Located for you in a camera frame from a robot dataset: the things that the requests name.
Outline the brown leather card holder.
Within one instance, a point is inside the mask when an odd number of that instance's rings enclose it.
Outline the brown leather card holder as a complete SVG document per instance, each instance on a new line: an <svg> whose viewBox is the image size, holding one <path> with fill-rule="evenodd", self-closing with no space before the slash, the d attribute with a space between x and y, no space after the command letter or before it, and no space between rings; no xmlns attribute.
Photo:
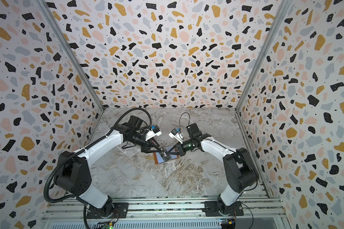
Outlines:
<svg viewBox="0 0 344 229"><path fill-rule="evenodd" d="M180 157L179 155L170 154L170 160L175 160L175 159L178 159L179 157ZM153 159L156 165L162 164L165 162L165 158L158 152L153 153Z"/></svg>

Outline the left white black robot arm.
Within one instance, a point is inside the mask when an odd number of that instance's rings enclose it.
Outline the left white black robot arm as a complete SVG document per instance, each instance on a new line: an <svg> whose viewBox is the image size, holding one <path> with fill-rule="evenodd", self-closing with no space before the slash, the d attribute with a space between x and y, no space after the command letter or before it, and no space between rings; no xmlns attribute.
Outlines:
<svg viewBox="0 0 344 229"><path fill-rule="evenodd" d="M68 191L72 198L81 202L94 215L109 218L116 212L113 200L101 192L92 181L90 168L102 156L122 143L139 146L142 153L163 153L156 141L161 135L157 125L142 127L143 120L132 115L128 122L115 124L106 134L77 150L63 152L58 160L54 184Z"/></svg>

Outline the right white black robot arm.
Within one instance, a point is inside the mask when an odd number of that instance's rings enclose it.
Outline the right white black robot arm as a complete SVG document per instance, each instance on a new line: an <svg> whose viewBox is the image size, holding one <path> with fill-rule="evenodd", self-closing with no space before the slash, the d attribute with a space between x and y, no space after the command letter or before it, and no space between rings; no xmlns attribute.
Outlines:
<svg viewBox="0 0 344 229"><path fill-rule="evenodd" d="M245 191L255 189L259 181L250 153L245 148L231 148L218 142L210 134L203 134L196 123L187 126L186 129L189 135L186 140L182 139L179 129L175 128L169 133L169 137L175 138L178 143L169 149L167 154L184 156L188 151L198 149L219 159L224 165L227 186L217 201L205 204L206 215L240 214L240 196Z"/></svg>

